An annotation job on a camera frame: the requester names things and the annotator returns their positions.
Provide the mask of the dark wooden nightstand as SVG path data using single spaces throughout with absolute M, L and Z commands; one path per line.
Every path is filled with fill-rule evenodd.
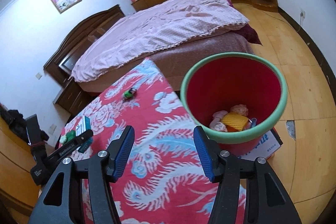
M 93 97 L 71 79 L 62 88 L 53 103 L 62 107 L 72 116 L 76 116 L 92 101 Z

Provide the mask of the red floral table cloth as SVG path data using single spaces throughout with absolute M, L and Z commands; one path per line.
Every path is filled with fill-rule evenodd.
M 136 88 L 136 95 L 122 94 Z M 161 71 L 146 59 L 109 86 L 63 129 L 88 117 L 93 142 L 74 160 L 108 147 L 128 125 L 135 141 L 111 190 L 122 223 L 207 223 L 217 185 L 209 182 L 193 141 L 195 123 Z

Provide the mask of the red bin green rim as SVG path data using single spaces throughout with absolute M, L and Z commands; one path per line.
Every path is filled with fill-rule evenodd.
M 219 53 L 197 62 L 181 84 L 181 101 L 209 139 L 241 156 L 253 150 L 280 120 L 288 100 L 286 80 L 279 69 L 256 55 Z M 209 128 L 213 114 L 243 104 L 256 126 L 241 132 Z

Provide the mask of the green pumpkin toy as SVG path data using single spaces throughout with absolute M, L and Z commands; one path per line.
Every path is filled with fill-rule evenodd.
M 76 132 L 74 130 L 67 132 L 65 135 L 60 137 L 60 144 L 64 145 L 76 137 Z

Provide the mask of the yellow foam net sleeve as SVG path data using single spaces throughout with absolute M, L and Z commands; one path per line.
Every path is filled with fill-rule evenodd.
M 228 132 L 240 132 L 251 127 L 252 122 L 245 116 L 230 112 L 226 114 L 221 122 L 226 126 Z

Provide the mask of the cream paper ball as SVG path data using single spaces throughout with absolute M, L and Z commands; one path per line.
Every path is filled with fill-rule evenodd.
M 232 106 L 230 111 L 233 113 L 239 114 L 241 116 L 244 116 L 244 117 L 248 116 L 248 108 L 246 105 L 243 105 L 243 104 Z

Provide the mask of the small green toy figure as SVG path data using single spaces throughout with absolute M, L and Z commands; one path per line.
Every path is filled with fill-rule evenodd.
M 130 89 L 126 90 L 122 94 L 123 100 L 130 100 L 130 99 L 132 99 L 136 95 L 136 92 L 137 92 L 136 88 L 130 88 Z

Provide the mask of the white blue cardboard box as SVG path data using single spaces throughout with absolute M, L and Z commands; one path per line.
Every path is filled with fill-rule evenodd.
M 254 149 L 244 155 L 238 156 L 238 158 L 250 161 L 254 161 L 258 157 L 268 159 L 281 148 L 282 144 L 283 142 L 276 129 L 272 128 L 261 137 Z

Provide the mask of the blue crumpled wrapper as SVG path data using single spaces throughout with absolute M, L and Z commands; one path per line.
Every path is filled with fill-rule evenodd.
M 254 128 L 256 126 L 257 123 L 257 119 L 256 118 L 252 118 L 249 120 L 249 128 Z

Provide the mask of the pink checked quilt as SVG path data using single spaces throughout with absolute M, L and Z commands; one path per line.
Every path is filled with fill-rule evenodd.
M 140 57 L 248 22 L 227 0 L 168 0 L 118 20 L 78 59 L 71 76 L 78 83 L 94 81 Z

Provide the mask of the brown bed mattress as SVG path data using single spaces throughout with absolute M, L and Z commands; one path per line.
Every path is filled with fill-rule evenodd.
M 252 54 L 252 44 L 261 44 L 254 29 L 231 31 L 218 36 L 183 43 L 175 48 L 154 53 L 149 56 L 149 59 L 159 68 L 173 90 L 178 91 L 181 89 L 185 74 L 198 61 L 225 52 Z M 119 69 L 108 71 L 94 81 L 79 83 L 79 86 L 90 94 L 102 93 L 142 61 L 143 59 L 132 61 Z

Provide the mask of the dark wooden headboard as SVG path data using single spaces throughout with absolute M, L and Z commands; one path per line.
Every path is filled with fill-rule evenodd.
M 60 44 L 43 69 L 62 87 L 66 86 L 78 59 L 125 15 L 119 5 L 81 21 Z

